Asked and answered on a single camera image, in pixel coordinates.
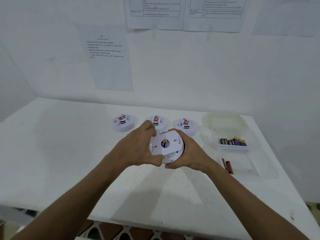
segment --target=smoke detector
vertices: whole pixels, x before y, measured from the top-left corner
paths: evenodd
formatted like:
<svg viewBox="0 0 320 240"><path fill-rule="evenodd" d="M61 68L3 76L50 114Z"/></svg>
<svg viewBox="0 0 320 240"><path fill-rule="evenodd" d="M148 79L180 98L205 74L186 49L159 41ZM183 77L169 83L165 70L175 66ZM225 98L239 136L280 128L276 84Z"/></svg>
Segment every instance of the smoke detector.
<svg viewBox="0 0 320 240"><path fill-rule="evenodd" d="M162 133L166 130L166 121L164 120L164 117L158 116L158 115L153 115L149 117L149 119L153 124L154 127L157 131L157 133Z"/></svg>
<svg viewBox="0 0 320 240"><path fill-rule="evenodd" d="M129 114L120 114L113 119L113 128L116 131L128 131L134 126L134 120Z"/></svg>
<svg viewBox="0 0 320 240"><path fill-rule="evenodd" d="M151 137L149 149L152 155L164 155L162 163L167 164L174 162L182 155L184 143L178 132L165 131Z"/></svg>
<svg viewBox="0 0 320 240"><path fill-rule="evenodd" d="M178 119L175 128L183 131L188 136L193 136L197 130L197 125L193 120L190 119Z"/></svg>

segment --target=paper taped to wall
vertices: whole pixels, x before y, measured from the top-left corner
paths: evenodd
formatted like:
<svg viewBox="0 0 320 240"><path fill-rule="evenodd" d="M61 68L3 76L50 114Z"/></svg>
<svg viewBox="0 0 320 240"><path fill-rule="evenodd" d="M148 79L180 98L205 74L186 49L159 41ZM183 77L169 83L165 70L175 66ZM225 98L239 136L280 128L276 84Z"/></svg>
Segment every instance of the paper taped to wall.
<svg viewBox="0 0 320 240"><path fill-rule="evenodd" d="M133 92L124 25L75 24L98 89Z"/></svg>
<svg viewBox="0 0 320 240"><path fill-rule="evenodd" d="M185 0L124 0L128 28L182 30Z"/></svg>
<svg viewBox="0 0 320 240"><path fill-rule="evenodd" d="M240 32L250 0L186 0L183 31Z"/></svg>
<svg viewBox="0 0 320 240"><path fill-rule="evenodd" d="M319 20L320 0L264 0L253 34L315 36Z"/></svg>

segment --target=white table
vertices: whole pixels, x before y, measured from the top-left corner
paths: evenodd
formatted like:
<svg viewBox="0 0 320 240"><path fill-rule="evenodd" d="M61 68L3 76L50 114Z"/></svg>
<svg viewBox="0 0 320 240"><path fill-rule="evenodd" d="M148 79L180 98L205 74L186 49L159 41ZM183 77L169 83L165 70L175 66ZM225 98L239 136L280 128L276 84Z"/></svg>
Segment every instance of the white table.
<svg viewBox="0 0 320 240"><path fill-rule="evenodd" d="M124 137L111 119L158 114L171 122L205 113L38 98L0 123L0 204L43 210L80 181ZM250 116L243 116L279 177L244 185L310 239L320 229ZM199 132L193 137L201 146ZM189 168L127 168L108 188L90 219L151 229L250 239L209 178Z"/></svg>

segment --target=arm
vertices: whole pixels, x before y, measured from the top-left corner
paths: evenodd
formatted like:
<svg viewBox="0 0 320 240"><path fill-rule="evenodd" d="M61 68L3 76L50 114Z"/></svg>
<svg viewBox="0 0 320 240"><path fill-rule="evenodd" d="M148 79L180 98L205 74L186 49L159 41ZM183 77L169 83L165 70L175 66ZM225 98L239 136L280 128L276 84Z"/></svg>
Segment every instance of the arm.
<svg viewBox="0 0 320 240"><path fill-rule="evenodd" d="M150 138L157 135L145 121L118 142L112 151L78 184L68 190L12 240L74 240L90 212L110 184L131 165L160 166L162 155L153 156Z"/></svg>
<svg viewBox="0 0 320 240"><path fill-rule="evenodd" d="M166 164L166 168L186 166L207 174L252 239L308 240L295 226L259 200L211 159L194 139L180 130L176 131L186 145L185 151L181 158Z"/></svg>

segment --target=person's left arm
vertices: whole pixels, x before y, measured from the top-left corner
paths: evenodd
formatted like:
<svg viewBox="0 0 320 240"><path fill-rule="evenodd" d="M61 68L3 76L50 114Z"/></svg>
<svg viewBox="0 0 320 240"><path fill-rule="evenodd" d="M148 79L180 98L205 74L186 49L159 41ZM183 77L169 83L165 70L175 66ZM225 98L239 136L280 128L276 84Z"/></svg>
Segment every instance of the person's left arm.
<svg viewBox="0 0 320 240"><path fill-rule="evenodd" d="M120 140L87 176L53 202L12 240L74 240L96 203L123 170L132 165L152 164L159 167L162 164L163 156L153 156L149 149L150 138L156 135L154 125L145 121Z"/></svg>

